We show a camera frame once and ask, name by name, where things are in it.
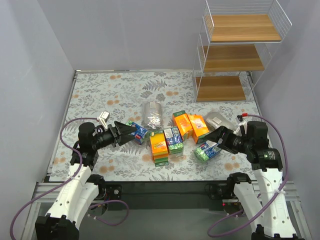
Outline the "blue green sponge pack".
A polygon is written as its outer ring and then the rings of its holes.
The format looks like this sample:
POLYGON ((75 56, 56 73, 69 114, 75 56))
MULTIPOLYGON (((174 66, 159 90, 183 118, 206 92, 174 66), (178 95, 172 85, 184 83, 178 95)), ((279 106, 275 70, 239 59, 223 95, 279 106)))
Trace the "blue green sponge pack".
POLYGON ((184 152, 184 144, 178 127, 171 127, 163 130, 166 145, 170 155, 182 155, 184 152))
POLYGON ((213 159, 221 152, 221 148, 213 141, 206 141, 194 150, 196 158, 202 162, 207 162, 213 159))
POLYGON ((132 132, 131 135, 134 136, 139 145, 142 145, 148 136, 148 130, 133 121, 128 121, 126 125, 136 128, 136 131, 132 132))

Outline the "orange Sponge Daddy box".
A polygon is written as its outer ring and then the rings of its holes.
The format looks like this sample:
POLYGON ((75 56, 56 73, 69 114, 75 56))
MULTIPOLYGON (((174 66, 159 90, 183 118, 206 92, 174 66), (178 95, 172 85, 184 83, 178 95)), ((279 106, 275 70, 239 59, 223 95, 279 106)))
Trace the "orange Sponge Daddy box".
POLYGON ((151 155, 156 167, 162 167, 169 163, 169 151, 165 134, 162 130, 149 133, 151 155))

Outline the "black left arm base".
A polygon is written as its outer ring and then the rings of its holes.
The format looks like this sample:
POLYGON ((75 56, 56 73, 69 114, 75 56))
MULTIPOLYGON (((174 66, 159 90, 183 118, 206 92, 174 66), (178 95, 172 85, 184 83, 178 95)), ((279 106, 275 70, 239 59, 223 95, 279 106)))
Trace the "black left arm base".
POLYGON ((120 200, 122 197, 122 190, 123 188, 120 184, 99 184, 98 196, 95 198, 95 200, 120 200))

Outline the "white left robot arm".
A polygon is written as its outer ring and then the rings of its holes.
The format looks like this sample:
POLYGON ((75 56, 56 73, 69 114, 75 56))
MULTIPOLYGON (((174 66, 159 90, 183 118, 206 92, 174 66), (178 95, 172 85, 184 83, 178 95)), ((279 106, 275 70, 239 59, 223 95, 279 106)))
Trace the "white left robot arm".
POLYGON ((88 121, 78 128, 78 140, 72 150, 67 180, 59 187, 59 194, 44 216, 35 222, 39 240, 77 240, 80 225, 93 201, 104 200, 107 195, 104 177, 93 174, 98 150, 109 145, 122 146, 132 140, 137 129, 115 121, 114 125, 100 125, 88 121))

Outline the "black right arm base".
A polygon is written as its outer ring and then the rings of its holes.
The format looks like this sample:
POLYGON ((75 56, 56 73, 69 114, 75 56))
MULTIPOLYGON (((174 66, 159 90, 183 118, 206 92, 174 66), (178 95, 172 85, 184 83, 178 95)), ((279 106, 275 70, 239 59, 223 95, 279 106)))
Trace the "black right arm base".
POLYGON ((233 198, 226 183, 207 183, 204 186, 204 192, 210 200, 228 200, 233 198))

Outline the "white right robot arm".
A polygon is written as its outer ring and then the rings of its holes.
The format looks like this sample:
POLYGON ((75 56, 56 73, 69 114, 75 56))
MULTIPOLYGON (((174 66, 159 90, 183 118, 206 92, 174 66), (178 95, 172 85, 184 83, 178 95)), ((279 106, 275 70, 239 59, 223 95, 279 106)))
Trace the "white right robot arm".
POLYGON ((227 178, 227 192, 235 196, 248 218, 240 227, 215 237, 231 235, 247 226, 253 240, 297 240, 299 237, 289 216, 284 187, 288 179, 283 175, 281 154, 269 146, 268 126, 265 122, 249 121, 240 127, 241 135, 220 126, 205 138, 232 154, 244 154, 251 163, 259 187, 256 195, 250 177, 241 172, 227 178))

